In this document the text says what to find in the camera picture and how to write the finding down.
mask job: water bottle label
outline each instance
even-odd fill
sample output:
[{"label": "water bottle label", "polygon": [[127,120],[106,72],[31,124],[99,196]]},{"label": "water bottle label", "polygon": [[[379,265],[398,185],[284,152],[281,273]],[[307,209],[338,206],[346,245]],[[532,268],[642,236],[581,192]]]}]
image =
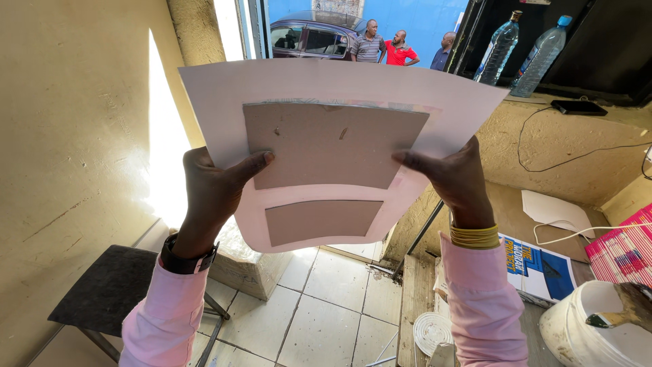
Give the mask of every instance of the water bottle label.
[{"label": "water bottle label", "polygon": [[536,45],[532,47],[532,51],[530,51],[530,54],[527,55],[526,60],[523,62],[523,65],[521,65],[521,69],[518,69],[519,76],[523,76],[523,73],[526,71],[527,66],[532,62],[534,55],[536,55],[538,51],[539,49],[537,48]]},{"label": "water bottle label", "polygon": [[482,72],[484,70],[484,64],[486,64],[487,59],[489,58],[489,54],[491,54],[492,48],[494,48],[494,43],[489,42],[489,47],[487,47],[487,51],[484,53],[484,56],[482,57],[482,62],[480,62],[480,67],[478,68],[478,72]]}]

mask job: blue bottle cap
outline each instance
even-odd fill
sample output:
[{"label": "blue bottle cap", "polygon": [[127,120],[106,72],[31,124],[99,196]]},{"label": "blue bottle cap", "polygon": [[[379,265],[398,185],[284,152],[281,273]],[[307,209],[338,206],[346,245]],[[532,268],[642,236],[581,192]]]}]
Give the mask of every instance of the blue bottle cap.
[{"label": "blue bottle cap", "polygon": [[561,25],[562,27],[565,27],[569,24],[571,24],[572,16],[569,15],[562,15],[559,17],[559,20],[557,21],[558,25]]}]

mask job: bald man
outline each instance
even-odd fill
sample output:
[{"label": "bald man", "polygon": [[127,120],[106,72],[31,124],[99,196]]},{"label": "bald man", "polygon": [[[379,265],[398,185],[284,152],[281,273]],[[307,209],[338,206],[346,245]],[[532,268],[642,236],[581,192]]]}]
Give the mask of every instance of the bald man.
[{"label": "bald man", "polygon": [[[378,58],[379,50],[382,52],[380,59]],[[380,63],[380,61],[383,61],[386,52],[385,41],[378,34],[378,23],[370,19],[367,22],[366,31],[355,39],[355,44],[351,47],[351,60],[364,63]]]},{"label": "bald man", "polygon": [[412,47],[406,44],[407,33],[401,29],[396,32],[393,40],[386,40],[385,46],[387,47],[387,64],[398,66],[410,66],[419,62],[419,57]]},{"label": "bald man", "polygon": [[446,32],[444,34],[444,37],[441,39],[441,48],[435,54],[435,58],[432,59],[432,64],[430,64],[432,70],[442,71],[444,69],[449,52],[451,51],[452,42],[455,40],[456,35],[457,33],[455,32]]}]

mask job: yellow bangle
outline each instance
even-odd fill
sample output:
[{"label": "yellow bangle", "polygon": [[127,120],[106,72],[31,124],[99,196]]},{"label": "yellow bangle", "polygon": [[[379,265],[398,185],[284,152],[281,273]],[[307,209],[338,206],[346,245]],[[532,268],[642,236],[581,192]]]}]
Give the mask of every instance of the yellow bangle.
[{"label": "yellow bangle", "polygon": [[466,249],[495,249],[500,246],[498,225],[487,229],[459,229],[451,226],[451,242]]}]

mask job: striped polo shirt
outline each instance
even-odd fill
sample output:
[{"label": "striped polo shirt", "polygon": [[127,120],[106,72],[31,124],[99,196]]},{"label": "striped polo shirt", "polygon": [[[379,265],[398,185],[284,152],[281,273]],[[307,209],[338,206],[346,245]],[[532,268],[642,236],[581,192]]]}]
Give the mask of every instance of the striped polo shirt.
[{"label": "striped polo shirt", "polygon": [[378,61],[378,51],[385,51],[387,47],[385,47],[383,36],[376,33],[372,40],[368,40],[365,33],[355,39],[351,54],[355,55],[357,61],[375,63]]}]

